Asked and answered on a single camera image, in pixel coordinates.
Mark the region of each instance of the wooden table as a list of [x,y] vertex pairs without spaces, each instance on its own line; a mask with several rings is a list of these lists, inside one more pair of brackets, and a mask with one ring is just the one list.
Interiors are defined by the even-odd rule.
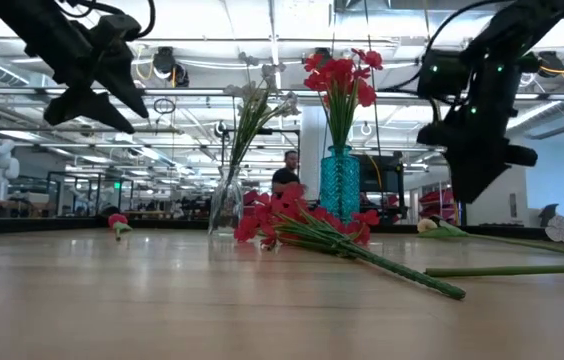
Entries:
[[[491,243],[374,236],[427,266],[564,264]],[[0,236],[0,359],[564,360],[564,275],[449,280],[464,301],[347,260],[204,232]]]

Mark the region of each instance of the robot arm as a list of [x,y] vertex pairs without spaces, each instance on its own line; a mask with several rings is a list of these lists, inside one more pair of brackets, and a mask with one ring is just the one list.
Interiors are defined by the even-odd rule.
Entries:
[[[517,0],[461,52],[430,50],[418,84],[422,98],[454,96],[444,121],[425,126],[418,142],[445,146],[457,201],[471,203],[509,164],[534,166],[537,154],[510,145],[505,137],[520,77],[537,72],[540,61],[525,53],[560,19],[564,0]],[[468,96],[460,93],[469,87]]]
[[[152,25],[140,33],[137,21],[114,7],[91,0],[66,2],[113,15],[100,17],[95,27],[87,29],[67,20],[54,0],[0,0],[0,19],[27,44],[26,54],[42,58],[53,69],[55,82],[69,87],[50,102],[44,119],[58,125],[83,115],[132,134],[133,126],[109,102],[108,94],[96,94],[91,85],[97,81],[131,110],[148,118],[141,90],[131,77],[133,54],[126,41],[146,35]],[[153,0],[149,4],[153,24]]]

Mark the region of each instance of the blue glass vase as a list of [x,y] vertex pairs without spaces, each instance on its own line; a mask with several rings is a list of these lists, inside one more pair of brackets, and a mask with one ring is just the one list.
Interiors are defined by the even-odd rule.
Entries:
[[320,205],[348,224],[360,211],[360,163],[349,155],[350,146],[330,146],[329,151],[321,163]]

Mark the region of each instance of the person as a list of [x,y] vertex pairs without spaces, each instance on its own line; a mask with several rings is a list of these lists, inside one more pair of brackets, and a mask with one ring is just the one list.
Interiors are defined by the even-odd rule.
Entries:
[[276,171],[271,180],[272,190],[278,196],[284,192],[287,186],[300,183],[300,178],[295,174],[298,167],[298,152],[289,150],[284,153],[284,168]]

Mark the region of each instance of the black cable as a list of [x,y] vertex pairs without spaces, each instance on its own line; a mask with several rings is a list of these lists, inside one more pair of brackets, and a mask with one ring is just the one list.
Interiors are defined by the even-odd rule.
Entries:
[[154,0],[148,0],[148,1],[149,1],[149,25],[146,27],[146,29],[144,29],[138,34],[136,39],[143,38],[149,35],[151,31],[153,31],[153,28],[155,27],[155,16],[156,16],[155,1]]
[[[492,5],[492,4],[502,3],[502,2],[510,2],[510,1],[511,0],[483,0],[483,1],[478,1],[476,3],[470,4],[470,5],[467,5],[463,8],[458,9],[456,12],[454,12],[449,17],[444,19],[444,21],[440,24],[438,29],[435,31],[435,33],[433,34],[433,36],[429,40],[429,43],[426,45],[426,49],[424,50],[425,56],[426,56],[426,53],[428,53],[431,50],[431,48],[433,47],[433,43],[435,42],[435,39],[437,39],[438,36],[440,35],[440,33],[442,32],[442,29],[444,29],[451,21],[453,21],[453,19],[455,19],[458,16],[462,15],[463,13],[465,13],[469,10],[475,9],[477,7],[481,7],[481,6],[485,6],[485,5]],[[396,89],[399,89],[401,87],[404,87],[404,86],[414,82],[419,77],[420,77],[420,70],[418,70],[418,72],[416,72],[415,75],[413,75],[409,80],[403,81],[403,82],[396,84],[396,85],[389,86],[389,87],[381,89],[379,91],[381,91],[381,92],[394,92]]]
[[93,12],[93,10],[94,10],[93,5],[95,5],[95,4],[98,2],[98,0],[87,0],[86,2],[87,2],[86,5],[80,4],[80,5],[86,7],[86,11],[83,12],[83,13],[81,13],[81,14],[73,14],[73,13],[71,13],[71,12],[69,12],[69,11],[66,11],[66,10],[65,10],[64,8],[62,8],[61,6],[58,6],[58,7],[60,8],[60,11],[61,11],[64,15],[66,15],[66,16],[68,16],[68,17],[70,17],[70,18],[73,18],[73,19],[83,19],[83,18],[89,16],[89,15]]

